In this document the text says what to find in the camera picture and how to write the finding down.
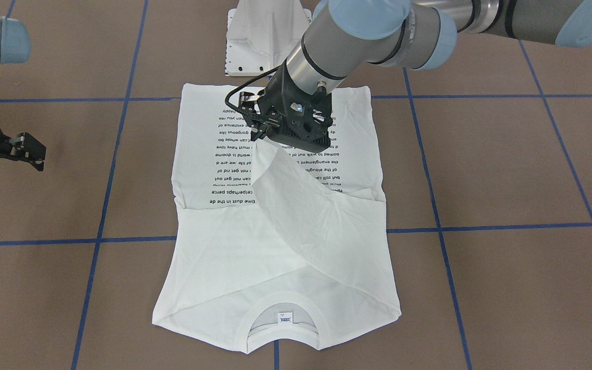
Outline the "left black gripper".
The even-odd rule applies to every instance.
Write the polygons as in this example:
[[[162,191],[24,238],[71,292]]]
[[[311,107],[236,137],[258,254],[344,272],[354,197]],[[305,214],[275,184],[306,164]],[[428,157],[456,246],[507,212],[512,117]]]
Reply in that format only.
[[[265,89],[240,91],[238,107],[244,120],[251,121],[251,141],[267,136],[311,153],[320,153],[331,145],[331,93],[321,84],[315,84],[312,95],[302,91],[286,65],[277,69]]]

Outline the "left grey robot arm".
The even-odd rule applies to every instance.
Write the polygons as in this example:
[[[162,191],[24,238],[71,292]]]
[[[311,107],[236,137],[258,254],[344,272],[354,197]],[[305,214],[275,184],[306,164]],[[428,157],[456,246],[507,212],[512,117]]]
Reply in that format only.
[[[233,89],[226,105],[250,140],[318,154],[331,145],[332,91],[363,63],[435,69],[459,33],[566,48],[592,45],[592,1],[321,1],[265,89]]]

